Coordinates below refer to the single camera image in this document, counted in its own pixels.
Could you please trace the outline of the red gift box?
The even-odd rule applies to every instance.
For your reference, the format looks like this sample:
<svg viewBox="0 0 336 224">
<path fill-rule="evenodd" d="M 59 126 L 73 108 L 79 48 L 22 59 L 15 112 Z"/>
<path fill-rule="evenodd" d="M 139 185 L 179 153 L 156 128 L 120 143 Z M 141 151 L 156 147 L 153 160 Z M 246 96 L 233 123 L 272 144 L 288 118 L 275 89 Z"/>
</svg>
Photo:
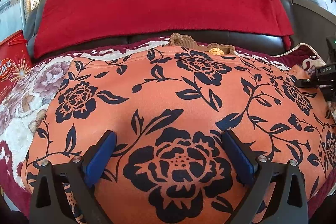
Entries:
<svg viewBox="0 0 336 224">
<path fill-rule="evenodd" d="M 23 31 L 18 30 L 1 42 L 0 52 L 1 101 L 11 92 L 18 81 L 32 68 Z"/>
</svg>

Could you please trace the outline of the orange floral blouse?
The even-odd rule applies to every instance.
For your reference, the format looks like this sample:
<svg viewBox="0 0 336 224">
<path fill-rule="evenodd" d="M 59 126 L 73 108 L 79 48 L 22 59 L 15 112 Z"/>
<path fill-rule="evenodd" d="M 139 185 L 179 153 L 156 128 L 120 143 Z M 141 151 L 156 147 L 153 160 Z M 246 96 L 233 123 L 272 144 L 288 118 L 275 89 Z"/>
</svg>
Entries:
<svg viewBox="0 0 336 224">
<path fill-rule="evenodd" d="M 335 65 L 180 34 L 79 55 L 22 177 L 29 223 L 335 223 Z"/>
</svg>

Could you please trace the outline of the black leather sofa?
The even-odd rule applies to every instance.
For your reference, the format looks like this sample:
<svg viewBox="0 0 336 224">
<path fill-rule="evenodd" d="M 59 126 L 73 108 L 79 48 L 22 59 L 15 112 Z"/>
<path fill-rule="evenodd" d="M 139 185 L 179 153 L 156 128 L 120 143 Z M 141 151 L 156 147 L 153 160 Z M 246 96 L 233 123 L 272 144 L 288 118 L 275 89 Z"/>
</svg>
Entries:
<svg viewBox="0 0 336 224">
<path fill-rule="evenodd" d="M 124 50 L 127 46 L 140 42 L 142 40 L 155 39 L 160 37 L 169 37 L 173 31 L 164 31 L 149 34 L 137 34 L 131 36 L 115 36 L 103 39 L 96 39 L 75 46 L 66 46 L 59 50 L 52 51 L 42 55 L 42 57 L 34 57 L 34 44 L 37 32 L 42 20 L 42 13 L 45 8 L 46 0 L 41 0 L 36 8 L 34 8 L 26 20 L 23 36 L 27 40 L 27 50 L 33 62 L 41 61 L 44 58 L 56 56 L 61 53 L 70 51 L 93 50 L 99 47 L 116 46 L 119 51 Z M 177 33 L 188 35 L 195 41 L 205 44 L 230 44 L 242 47 L 244 49 L 266 53 L 268 55 L 277 55 L 284 53 L 285 43 L 281 37 L 262 35 L 262 34 L 246 34 L 230 31 L 214 31 L 214 30 L 181 30 Z"/>
</svg>

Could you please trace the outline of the white refrigerator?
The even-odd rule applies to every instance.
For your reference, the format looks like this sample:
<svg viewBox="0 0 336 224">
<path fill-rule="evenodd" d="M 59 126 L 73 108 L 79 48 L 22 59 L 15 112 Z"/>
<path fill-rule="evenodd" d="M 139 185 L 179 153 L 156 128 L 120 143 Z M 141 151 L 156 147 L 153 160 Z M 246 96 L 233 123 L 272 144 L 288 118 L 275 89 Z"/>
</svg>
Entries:
<svg viewBox="0 0 336 224">
<path fill-rule="evenodd" d="M 1 0 L 0 20 L 1 41 L 18 30 L 23 30 L 25 25 L 23 0 Z"/>
</svg>

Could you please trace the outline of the maroon floral plush blanket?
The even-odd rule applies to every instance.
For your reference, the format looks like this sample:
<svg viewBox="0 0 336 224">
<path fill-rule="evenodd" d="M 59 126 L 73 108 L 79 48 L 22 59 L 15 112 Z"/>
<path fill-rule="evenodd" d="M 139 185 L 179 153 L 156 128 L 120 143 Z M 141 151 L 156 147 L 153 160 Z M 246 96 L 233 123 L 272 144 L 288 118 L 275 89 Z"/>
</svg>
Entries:
<svg viewBox="0 0 336 224">
<path fill-rule="evenodd" d="M 170 38 L 54 57 L 1 103 L 1 186 L 28 216 L 42 162 L 82 156 L 111 130 L 93 192 L 113 223 L 224 223 L 248 190 L 222 149 L 232 130 L 257 155 L 297 162 L 313 214 L 335 185 L 335 104 L 290 77 L 324 64 L 304 43 L 270 56 Z"/>
</svg>

